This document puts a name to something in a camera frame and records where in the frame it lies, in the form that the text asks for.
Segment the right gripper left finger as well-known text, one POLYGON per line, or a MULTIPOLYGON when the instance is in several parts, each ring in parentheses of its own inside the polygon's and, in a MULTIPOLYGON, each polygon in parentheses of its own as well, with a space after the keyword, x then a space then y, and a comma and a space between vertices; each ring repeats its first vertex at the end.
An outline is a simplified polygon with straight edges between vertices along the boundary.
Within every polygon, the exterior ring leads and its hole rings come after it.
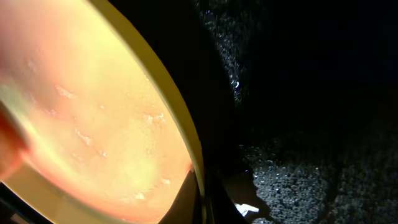
POLYGON ((194 172, 188 172, 171 208, 159 224, 202 224, 201 197, 194 172))

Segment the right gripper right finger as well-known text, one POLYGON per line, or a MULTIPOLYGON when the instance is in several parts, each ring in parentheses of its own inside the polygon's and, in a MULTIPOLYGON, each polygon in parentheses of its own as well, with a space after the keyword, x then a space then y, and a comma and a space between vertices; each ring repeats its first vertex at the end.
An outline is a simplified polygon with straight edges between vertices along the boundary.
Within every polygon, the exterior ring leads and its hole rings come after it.
POLYGON ((207 224, 247 224, 217 176, 206 177, 205 190, 207 224))

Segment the yellow plate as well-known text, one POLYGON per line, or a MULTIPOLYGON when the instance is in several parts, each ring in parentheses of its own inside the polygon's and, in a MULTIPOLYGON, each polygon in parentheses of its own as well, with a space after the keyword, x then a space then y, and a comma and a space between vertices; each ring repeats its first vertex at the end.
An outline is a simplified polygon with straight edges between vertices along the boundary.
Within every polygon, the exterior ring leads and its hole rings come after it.
POLYGON ((1 1, 1 106, 25 143, 4 185, 54 223, 159 223, 200 141, 168 71, 108 1, 1 1))

